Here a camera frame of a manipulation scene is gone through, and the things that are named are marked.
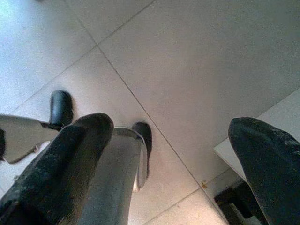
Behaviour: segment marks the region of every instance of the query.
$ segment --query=black wheel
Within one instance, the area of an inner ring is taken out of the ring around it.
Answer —
[[[73,106],[69,93],[63,90],[56,90],[51,95],[49,128],[61,130],[72,123]]]
[[[152,151],[152,132],[151,128],[147,123],[138,122],[132,126],[132,129],[138,132],[145,141],[147,148],[147,178],[149,176],[150,168],[149,168],[149,159]]]

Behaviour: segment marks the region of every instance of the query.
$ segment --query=tile floor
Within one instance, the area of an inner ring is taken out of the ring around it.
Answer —
[[[297,0],[3,0],[0,113],[47,121],[63,89],[76,118],[146,121],[150,177],[128,224],[226,224],[212,199],[239,178],[213,147],[233,117],[300,87],[299,12]]]

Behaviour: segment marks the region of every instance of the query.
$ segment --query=black object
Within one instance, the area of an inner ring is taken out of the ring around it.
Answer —
[[[76,224],[112,132],[112,120],[102,113],[63,128],[3,196],[0,224]]]
[[[69,93],[56,90],[51,95],[50,119],[47,125],[51,129],[61,130],[73,120],[72,98]]]
[[[300,144],[254,118],[233,119],[229,139],[268,223],[300,224]]]
[[[3,155],[5,151],[5,132],[0,128],[0,161],[3,160]]]
[[[138,132],[145,141],[146,148],[147,148],[147,178],[149,177],[150,173],[150,165],[149,165],[149,159],[150,159],[150,154],[152,151],[152,133],[151,133],[151,128],[147,123],[144,122],[138,122],[135,123],[132,126],[132,129],[136,132]]]
[[[250,187],[245,182],[235,188],[229,188],[223,191],[214,199],[230,225],[243,224],[231,207],[231,203],[235,205],[244,218],[255,216],[262,225],[268,225]]]

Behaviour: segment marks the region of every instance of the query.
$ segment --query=floor tile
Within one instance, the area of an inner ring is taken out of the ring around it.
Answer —
[[[245,1],[155,1],[101,43],[199,183],[228,169],[213,147],[232,118],[256,117],[300,86],[300,46],[257,15]]]
[[[63,1],[1,1],[0,113],[13,111],[95,43]]]
[[[146,224],[226,225],[227,223],[219,215],[205,193],[199,189]]]
[[[98,48],[56,77],[13,114],[47,121],[49,97],[57,89],[71,94],[76,118],[102,112],[112,118],[115,126],[131,126],[137,121],[150,124],[153,132],[150,177],[141,191],[132,196],[129,224],[147,222],[199,188]]]
[[[98,43],[152,0],[66,0]]]

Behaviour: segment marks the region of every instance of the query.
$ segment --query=white desk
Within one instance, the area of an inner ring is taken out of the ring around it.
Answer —
[[[300,89],[257,118],[290,133],[300,142]],[[244,181],[247,181],[240,161],[234,153],[228,138],[217,145],[214,150]]]

